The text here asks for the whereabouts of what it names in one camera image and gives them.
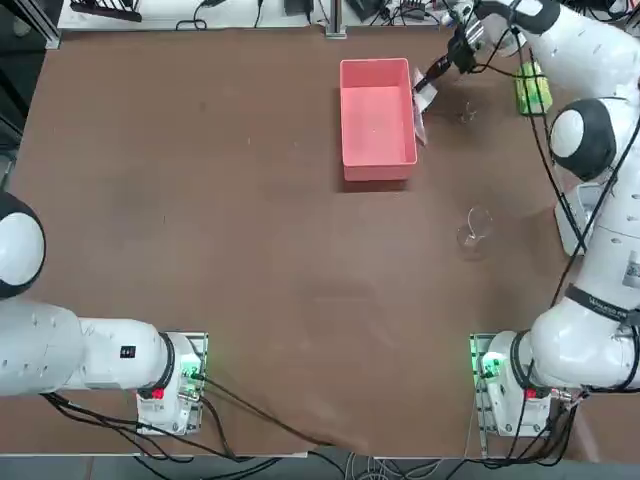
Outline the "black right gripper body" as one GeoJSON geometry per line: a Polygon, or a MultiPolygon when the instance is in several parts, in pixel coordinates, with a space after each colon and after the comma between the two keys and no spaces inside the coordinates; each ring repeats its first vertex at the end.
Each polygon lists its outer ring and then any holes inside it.
{"type": "Polygon", "coordinates": [[[447,60],[460,74],[469,73],[476,65],[474,49],[470,46],[466,32],[458,25],[447,43],[447,60]]]}

